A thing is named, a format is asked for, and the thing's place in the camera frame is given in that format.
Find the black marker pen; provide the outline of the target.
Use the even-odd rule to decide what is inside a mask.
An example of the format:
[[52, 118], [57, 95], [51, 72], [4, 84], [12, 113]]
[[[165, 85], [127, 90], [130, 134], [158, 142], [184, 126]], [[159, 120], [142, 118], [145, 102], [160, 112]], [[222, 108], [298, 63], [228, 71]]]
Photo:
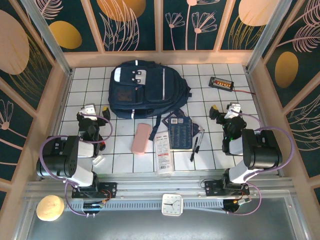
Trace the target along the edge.
[[197, 146], [196, 146], [196, 149], [195, 149], [195, 153], [196, 153], [196, 154], [199, 152], [200, 145], [201, 145], [201, 143], [202, 143], [204, 133], [205, 133], [205, 130], [203, 129], [203, 130], [201, 131], [201, 134], [200, 134], [200, 137], [199, 137], [199, 139], [198, 139], [198, 143], [197, 143]]

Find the navy patterned book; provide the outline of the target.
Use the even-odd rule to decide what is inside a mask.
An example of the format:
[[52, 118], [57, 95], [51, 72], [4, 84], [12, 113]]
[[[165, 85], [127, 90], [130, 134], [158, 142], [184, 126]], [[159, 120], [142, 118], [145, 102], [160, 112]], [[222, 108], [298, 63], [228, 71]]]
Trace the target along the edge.
[[[161, 121], [167, 128], [169, 127], [170, 117], [186, 117], [186, 115], [180, 108], [171, 112]], [[203, 131], [203, 128], [194, 120], [192, 120], [192, 136], [195, 137], [199, 132], [202, 132], [202, 131]]]

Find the navy blue backpack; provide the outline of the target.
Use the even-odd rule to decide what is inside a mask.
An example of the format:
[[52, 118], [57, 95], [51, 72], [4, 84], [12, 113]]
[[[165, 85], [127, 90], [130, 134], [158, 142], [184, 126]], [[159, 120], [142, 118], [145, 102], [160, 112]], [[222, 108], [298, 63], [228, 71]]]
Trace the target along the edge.
[[172, 67], [154, 61], [132, 60], [116, 66], [110, 74], [108, 102], [121, 119], [156, 117], [153, 140], [161, 116], [183, 107], [192, 97], [187, 81]]

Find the navy printed notebook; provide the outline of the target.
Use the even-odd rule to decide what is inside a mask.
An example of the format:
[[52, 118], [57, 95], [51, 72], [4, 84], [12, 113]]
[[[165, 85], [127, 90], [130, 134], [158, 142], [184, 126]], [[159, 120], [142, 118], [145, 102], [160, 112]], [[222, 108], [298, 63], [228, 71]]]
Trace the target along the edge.
[[170, 117], [170, 149], [173, 151], [191, 151], [193, 148], [193, 123], [189, 116]]

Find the pink pencil case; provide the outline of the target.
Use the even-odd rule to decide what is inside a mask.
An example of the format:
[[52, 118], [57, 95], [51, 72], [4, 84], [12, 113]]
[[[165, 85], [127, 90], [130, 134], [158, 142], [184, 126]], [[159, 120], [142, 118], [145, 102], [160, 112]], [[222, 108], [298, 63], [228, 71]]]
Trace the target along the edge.
[[151, 126], [146, 123], [139, 123], [131, 146], [131, 152], [137, 155], [144, 155], [147, 149]]

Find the slim black pen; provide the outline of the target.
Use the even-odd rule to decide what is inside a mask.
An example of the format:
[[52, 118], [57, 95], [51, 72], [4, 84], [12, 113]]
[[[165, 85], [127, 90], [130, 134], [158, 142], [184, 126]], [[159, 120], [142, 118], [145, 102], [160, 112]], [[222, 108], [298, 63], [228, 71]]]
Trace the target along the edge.
[[197, 136], [196, 139], [195, 139], [195, 143], [194, 143], [194, 146], [193, 146], [193, 149], [192, 149], [191, 156], [190, 156], [190, 162], [194, 161], [194, 156], [195, 156], [196, 148], [197, 148], [197, 145], [198, 145], [198, 139], [199, 139], [199, 137]]

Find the clear plastic supply packet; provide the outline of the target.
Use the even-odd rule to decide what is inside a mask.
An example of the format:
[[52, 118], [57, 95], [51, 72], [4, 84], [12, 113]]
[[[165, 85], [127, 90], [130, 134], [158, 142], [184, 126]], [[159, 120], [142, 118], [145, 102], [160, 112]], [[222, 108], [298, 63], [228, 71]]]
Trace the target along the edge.
[[170, 176], [174, 172], [168, 131], [155, 134], [154, 140], [156, 172], [159, 176]]

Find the black charger board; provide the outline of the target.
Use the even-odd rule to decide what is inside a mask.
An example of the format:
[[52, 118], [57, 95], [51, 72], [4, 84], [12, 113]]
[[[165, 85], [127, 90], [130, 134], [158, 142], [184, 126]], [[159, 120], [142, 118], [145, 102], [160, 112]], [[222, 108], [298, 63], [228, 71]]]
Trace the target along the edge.
[[208, 83], [208, 86], [211, 88], [216, 88], [228, 92], [234, 90], [234, 82], [230, 80], [225, 80], [217, 77], [211, 77]]

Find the white plastic block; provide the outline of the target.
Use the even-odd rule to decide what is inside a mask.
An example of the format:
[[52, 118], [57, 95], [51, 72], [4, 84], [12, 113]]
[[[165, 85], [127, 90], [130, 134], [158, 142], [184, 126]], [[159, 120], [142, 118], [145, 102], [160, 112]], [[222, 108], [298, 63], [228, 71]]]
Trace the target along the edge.
[[95, 158], [92, 159], [92, 165], [94, 167], [98, 166], [103, 160], [104, 156], [102, 154], [97, 155]]

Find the aluminium front beam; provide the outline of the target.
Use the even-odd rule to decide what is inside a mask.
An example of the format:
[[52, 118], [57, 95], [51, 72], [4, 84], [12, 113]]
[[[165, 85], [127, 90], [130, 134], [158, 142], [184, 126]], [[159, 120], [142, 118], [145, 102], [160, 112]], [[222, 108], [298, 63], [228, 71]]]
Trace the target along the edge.
[[[163, 194], [180, 194], [186, 199], [206, 197], [205, 180], [220, 179], [221, 171], [175, 172], [171, 176], [159, 176], [154, 172], [107, 174], [101, 182], [117, 183], [117, 200], [155, 200]], [[257, 175], [249, 183], [257, 186], [264, 198], [296, 196], [293, 181], [289, 177], [274, 174]], [[64, 196], [63, 182], [45, 178], [27, 183], [25, 200], [40, 200], [47, 195]]]

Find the round beige bread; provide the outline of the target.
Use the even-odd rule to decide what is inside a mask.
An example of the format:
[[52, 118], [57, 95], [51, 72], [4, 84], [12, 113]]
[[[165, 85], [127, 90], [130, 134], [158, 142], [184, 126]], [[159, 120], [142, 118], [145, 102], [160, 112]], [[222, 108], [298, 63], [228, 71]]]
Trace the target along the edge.
[[37, 205], [36, 215], [45, 222], [57, 220], [65, 209], [64, 200], [56, 195], [45, 196]]

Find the white square clock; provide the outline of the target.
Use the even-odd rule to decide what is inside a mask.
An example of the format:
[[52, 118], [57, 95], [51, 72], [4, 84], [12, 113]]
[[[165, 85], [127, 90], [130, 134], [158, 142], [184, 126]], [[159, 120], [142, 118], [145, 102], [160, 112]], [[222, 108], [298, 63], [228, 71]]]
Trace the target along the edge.
[[183, 213], [183, 198], [179, 194], [165, 193], [162, 196], [161, 213], [164, 216], [179, 217]]

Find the grey metal sheet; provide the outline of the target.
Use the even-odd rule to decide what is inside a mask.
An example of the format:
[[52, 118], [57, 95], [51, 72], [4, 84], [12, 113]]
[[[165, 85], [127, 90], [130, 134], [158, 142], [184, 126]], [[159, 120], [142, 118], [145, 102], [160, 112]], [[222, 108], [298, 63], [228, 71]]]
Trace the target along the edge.
[[86, 218], [65, 211], [42, 221], [27, 204], [13, 240], [312, 240], [296, 203], [288, 196], [253, 200], [247, 216], [186, 209], [179, 217], [160, 210], [101, 211]]

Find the aluminium table edge rail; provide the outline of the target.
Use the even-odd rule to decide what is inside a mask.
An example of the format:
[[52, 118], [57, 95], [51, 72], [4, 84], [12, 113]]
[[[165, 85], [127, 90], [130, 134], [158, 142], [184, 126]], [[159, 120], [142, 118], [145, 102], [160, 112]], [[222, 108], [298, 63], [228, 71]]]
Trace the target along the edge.
[[43, 156], [45, 141], [48, 137], [58, 136], [62, 124], [63, 113], [67, 102], [72, 74], [67, 75], [61, 70], [54, 69], [45, 86], [43, 96], [37, 109], [37, 120], [40, 133], [38, 134], [38, 156]]
[[277, 92], [264, 65], [246, 75], [250, 89], [255, 93], [254, 103], [264, 126], [281, 128], [283, 115]]

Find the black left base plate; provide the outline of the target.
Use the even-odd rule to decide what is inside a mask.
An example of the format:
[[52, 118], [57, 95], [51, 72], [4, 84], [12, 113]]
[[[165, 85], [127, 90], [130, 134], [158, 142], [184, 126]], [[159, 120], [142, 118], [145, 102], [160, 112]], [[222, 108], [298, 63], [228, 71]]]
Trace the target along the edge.
[[98, 185], [73, 188], [72, 199], [112, 199], [117, 194], [116, 182], [100, 182]]

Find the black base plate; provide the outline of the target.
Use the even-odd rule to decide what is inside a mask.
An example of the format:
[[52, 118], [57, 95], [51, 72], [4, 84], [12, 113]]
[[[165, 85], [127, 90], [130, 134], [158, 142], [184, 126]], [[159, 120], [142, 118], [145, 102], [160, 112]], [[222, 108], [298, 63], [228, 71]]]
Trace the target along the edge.
[[207, 180], [204, 182], [207, 197], [241, 197], [250, 195], [249, 186], [245, 183], [225, 183], [222, 180]]
[[73, 188], [72, 199], [112, 199], [117, 194], [116, 182], [100, 182], [98, 185]]

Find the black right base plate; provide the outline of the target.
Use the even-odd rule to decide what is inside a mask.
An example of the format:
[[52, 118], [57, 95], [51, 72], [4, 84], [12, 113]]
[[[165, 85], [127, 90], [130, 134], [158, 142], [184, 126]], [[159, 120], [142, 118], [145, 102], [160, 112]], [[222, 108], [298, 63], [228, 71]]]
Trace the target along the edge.
[[207, 180], [204, 182], [207, 197], [241, 197], [250, 195], [249, 186], [245, 183], [225, 183], [222, 180]]

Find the aluminium frame post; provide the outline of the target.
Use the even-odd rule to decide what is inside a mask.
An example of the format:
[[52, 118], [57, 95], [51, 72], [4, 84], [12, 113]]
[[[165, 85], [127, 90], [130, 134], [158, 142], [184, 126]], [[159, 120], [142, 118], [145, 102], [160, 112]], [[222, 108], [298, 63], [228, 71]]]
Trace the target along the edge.
[[36, 3], [34, 0], [21, 0], [24, 8], [26, 11], [29, 13], [32, 21], [34, 22], [35, 26], [43, 36], [45, 42], [47, 43], [49, 49], [55, 56], [55, 59], [63, 69], [64, 73], [67, 76], [71, 75], [71, 67], [69, 66], [64, 53], [60, 46], [58, 45], [56, 39], [54, 38], [47, 22], [45, 19], [42, 17], [38, 7], [36, 6]]
[[246, 65], [246, 72], [248, 74], [251, 74], [255, 69], [257, 63], [262, 57], [263, 52], [267, 48], [269, 42], [272, 40], [272, 37], [275, 35], [275, 32], [279, 28], [284, 16], [290, 8], [291, 3], [292, 0], [279, 0]]

